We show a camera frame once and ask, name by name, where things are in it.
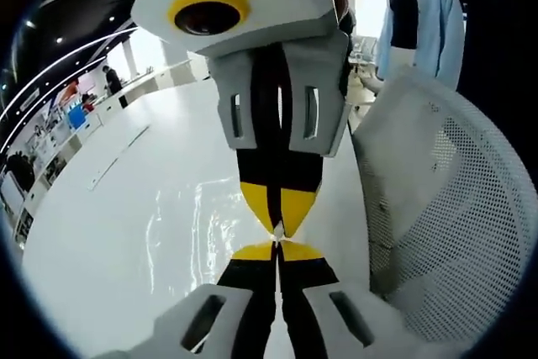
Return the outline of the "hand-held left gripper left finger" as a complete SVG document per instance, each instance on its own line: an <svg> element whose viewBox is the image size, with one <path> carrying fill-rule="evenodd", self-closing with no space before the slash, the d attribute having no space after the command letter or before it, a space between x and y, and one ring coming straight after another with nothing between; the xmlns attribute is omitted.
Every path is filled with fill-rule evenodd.
<svg viewBox="0 0 538 359"><path fill-rule="evenodd" d="M154 321L152 335L100 358L262 358L275 315L277 243L248 245Z"/></svg>

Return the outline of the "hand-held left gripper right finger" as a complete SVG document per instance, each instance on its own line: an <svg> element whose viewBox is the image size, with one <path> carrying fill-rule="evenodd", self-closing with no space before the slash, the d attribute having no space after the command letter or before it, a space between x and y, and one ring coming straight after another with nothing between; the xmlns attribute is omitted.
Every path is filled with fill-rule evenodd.
<svg viewBox="0 0 538 359"><path fill-rule="evenodd" d="M341 282L323 254L282 241L277 248L282 313L297 358L384 358L390 307L359 284Z"/></svg>

